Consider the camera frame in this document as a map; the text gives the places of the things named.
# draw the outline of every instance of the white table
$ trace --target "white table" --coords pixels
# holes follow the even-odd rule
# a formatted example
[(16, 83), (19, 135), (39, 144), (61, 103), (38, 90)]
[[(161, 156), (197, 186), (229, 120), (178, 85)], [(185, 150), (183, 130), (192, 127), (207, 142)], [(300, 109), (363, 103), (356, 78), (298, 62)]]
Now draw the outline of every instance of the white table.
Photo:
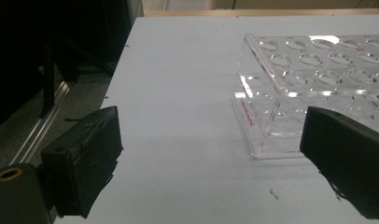
[(245, 33), (379, 35), (379, 15), (137, 19), (103, 103), (125, 147), (114, 178), (87, 219), (55, 223), (379, 223), (306, 158), (252, 159), (232, 103)]

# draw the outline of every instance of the transparent well plate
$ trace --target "transparent well plate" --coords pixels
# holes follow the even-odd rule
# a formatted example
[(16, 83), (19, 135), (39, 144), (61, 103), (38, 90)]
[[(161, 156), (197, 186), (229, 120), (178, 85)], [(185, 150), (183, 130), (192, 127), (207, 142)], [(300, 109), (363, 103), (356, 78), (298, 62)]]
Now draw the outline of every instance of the transparent well plate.
[(379, 35), (245, 35), (238, 75), (234, 102), (256, 158), (302, 156), (310, 105), (379, 132)]

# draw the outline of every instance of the black block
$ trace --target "black block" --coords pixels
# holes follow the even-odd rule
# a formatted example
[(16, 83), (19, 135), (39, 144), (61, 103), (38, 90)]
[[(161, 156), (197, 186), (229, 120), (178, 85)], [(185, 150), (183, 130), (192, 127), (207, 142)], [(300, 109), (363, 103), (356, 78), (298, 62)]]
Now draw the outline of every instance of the black block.
[(14, 164), (0, 169), (0, 224), (47, 224), (35, 167)]
[(86, 217), (112, 178), (122, 151), (118, 110), (93, 112), (41, 152), (45, 172), (53, 175), (60, 216)]
[(379, 219), (379, 133), (336, 112), (309, 107), (301, 152), (335, 192)]

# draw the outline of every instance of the gray floor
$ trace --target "gray floor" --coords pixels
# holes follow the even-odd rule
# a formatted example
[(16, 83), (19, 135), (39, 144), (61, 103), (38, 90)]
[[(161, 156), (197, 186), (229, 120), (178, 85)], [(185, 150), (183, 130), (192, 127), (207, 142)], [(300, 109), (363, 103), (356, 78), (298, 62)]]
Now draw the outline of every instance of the gray floor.
[[(60, 110), (49, 130), (39, 143), (35, 155), (30, 159), (31, 164), (39, 165), (40, 150), (75, 124), (74, 121), (65, 121), (65, 119), (81, 119), (100, 108), (110, 79), (111, 77), (104, 73), (87, 73), (82, 74), (77, 83), (67, 83), (70, 91), (60, 105)], [(0, 168), (9, 165), (39, 121), (42, 100), (41, 91), (0, 126)]]

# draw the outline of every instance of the screw hole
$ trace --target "screw hole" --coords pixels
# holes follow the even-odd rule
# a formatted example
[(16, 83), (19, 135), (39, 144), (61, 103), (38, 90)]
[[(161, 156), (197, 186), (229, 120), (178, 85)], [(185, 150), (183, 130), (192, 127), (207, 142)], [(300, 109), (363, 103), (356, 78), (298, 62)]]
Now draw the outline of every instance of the screw hole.
[(9, 181), (11, 179), (14, 179), (23, 173), (23, 170), (21, 168), (15, 167), (7, 169), (0, 173), (0, 182)]

